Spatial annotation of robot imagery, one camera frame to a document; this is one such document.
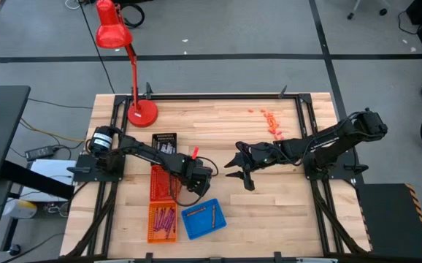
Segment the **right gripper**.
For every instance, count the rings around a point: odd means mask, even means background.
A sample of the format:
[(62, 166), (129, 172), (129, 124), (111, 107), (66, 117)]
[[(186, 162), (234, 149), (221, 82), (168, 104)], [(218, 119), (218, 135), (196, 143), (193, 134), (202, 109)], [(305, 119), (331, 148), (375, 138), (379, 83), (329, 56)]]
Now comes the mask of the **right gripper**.
[[(257, 144), (247, 144), (246, 142), (237, 142), (239, 153), (235, 153), (234, 158), (224, 167), (241, 167), (246, 172), (252, 172), (258, 169), (278, 164), (280, 153), (273, 144), (268, 142), (259, 142)], [(226, 174), (226, 177), (245, 179), (245, 173), (242, 171)]]

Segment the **red plastic basket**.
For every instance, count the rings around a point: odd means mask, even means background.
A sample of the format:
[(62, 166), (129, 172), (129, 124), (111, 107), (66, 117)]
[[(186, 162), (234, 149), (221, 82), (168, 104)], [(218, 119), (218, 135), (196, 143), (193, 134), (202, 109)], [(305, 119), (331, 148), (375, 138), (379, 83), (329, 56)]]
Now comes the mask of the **red plastic basket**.
[(164, 171), (162, 167), (153, 165), (150, 173), (150, 201), (165, 202), (172, 201), (168, 187), (169, 173)]

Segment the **black plastic basket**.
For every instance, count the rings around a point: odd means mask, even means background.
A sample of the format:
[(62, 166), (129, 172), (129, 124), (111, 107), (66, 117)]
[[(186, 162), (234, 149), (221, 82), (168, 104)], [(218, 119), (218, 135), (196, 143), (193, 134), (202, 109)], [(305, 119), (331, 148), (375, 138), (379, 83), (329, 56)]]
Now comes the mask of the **black plastic basket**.
[(162, 134), (152, 134), (152, 143), (151, 146), (157, 150), (161, 151), (162, 145), (167, 147), (168, 143), (172, 144), (175, 147), (175, 153), (177, 152), (177, 134), (176, 133), (162, 133)]

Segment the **blue plastic basket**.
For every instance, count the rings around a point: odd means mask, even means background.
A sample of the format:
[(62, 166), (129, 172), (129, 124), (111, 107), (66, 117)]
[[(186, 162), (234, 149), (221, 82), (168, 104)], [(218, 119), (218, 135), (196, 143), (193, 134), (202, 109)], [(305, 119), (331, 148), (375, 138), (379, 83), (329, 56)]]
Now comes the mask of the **blue plastic basket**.
[[(215, 228), (212, 228), (212, 206), (216, 206), (216, 222)], [(186, 214), (205, 207), (206, 210), (200, 213), (197, 213), (193, 216), (187, 217)], [(185, 230), (187, 232), (188, 238), (190, 240), (195, 240), (204, 235), (208, 235), (211, 232), (214, 232), (218, 229), (224, 228), (227, 223), (223, 211), (221, 210), (219, 201), (217, 199), (211, 199), (201, 204), (190, 207), (181, 212), (183, 223), (185, 225)]]

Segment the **orange plastic basket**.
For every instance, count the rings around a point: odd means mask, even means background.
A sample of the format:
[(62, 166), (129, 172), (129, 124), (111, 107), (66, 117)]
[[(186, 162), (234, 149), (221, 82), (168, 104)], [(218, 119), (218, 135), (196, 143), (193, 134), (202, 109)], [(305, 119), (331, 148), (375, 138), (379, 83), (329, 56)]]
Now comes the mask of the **orange plastic basket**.
[[(166, 239), (166, 231), (153, 231), (154, 215), (156, 208), (173, 208), (175, 209), (175, 228), (170, 233), (169, 239)], [(177, 205), (174, 202), (151, 202), (149, 205), (148, 222), (147, 222), (147, 242), (148, 243), (175, 243), (177, 241)]]

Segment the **red desk lamp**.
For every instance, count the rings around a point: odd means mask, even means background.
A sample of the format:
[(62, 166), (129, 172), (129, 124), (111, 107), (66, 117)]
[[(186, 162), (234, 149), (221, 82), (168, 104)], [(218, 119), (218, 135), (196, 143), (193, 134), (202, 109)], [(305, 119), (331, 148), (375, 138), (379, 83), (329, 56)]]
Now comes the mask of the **red desk lamp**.
[(158, 117), (158, 108), (154, 102), (139, 98), (137, 54), (132, 46), (132, 34), (123, 22), (120, 5), (112, 0), (98, 0), (96, 9), (100, 20), (96, 31), (96, 45), (106, 49), (124, 47), (131, 62), (133, 102), (128, 109), (127, 118), (136, 127), (150, 126)]

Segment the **white control box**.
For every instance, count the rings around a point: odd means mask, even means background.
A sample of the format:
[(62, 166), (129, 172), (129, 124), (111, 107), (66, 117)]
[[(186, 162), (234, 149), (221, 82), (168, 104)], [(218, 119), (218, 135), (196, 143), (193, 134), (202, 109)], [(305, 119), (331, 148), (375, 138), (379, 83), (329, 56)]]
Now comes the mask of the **white control box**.
[[(73, 173), (67, 168), (74, 167), (76, 161), (73, 160), (52, 160), (37, 159), (31, 165), (30, 170), (45, 177), (52, 178), (67, 185), (73, 185)], [(33, 188), (23, 187), (20, 199), (29, 202), (65, 202), (66, 199), (36, 191)]]

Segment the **black power adapter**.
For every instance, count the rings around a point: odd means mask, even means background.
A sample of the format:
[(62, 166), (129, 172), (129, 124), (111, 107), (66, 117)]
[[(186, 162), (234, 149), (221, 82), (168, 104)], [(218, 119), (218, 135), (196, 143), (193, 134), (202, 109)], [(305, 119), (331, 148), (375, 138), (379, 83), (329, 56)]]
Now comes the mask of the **black power adapter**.
[(53, 146), (44, 146), (41, 148), (36, 148), (33, 150), (28, 150), (25, 152), (25, 157), (27, 161), (34, 161), (36, 159), (43, 159), (46, 157), (51, 157), (54, 155)]

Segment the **white and yellow device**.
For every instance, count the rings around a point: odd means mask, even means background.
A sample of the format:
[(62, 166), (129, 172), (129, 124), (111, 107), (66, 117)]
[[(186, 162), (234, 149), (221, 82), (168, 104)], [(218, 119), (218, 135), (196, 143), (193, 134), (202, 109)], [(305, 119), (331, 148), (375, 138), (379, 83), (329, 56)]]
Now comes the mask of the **white and yellow device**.
[(20, 199), (10, 200), (4, 207), (3, 216), (16, 219), (30, 219), (37, 213), (37, 206)]

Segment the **office chair base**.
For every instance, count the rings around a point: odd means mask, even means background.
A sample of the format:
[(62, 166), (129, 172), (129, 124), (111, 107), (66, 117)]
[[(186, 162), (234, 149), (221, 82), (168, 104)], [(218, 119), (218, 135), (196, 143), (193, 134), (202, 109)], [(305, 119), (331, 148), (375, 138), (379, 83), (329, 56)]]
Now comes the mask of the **office chair base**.
[[(376, 1), (380, 1), (383, 4), (383, 8), (380, 9), (379, 15), (380, 16), (386, 15), (388, 13), (388, 8), (390, 7), (388, 0), (376, 0)], [(352, 10), (348, 13), (348, 16), (347, 16), (348, 20), (352, 20), (354, 18), (356, 10), (358, 9), (361, 2), (362, 0), (356, 0)]]

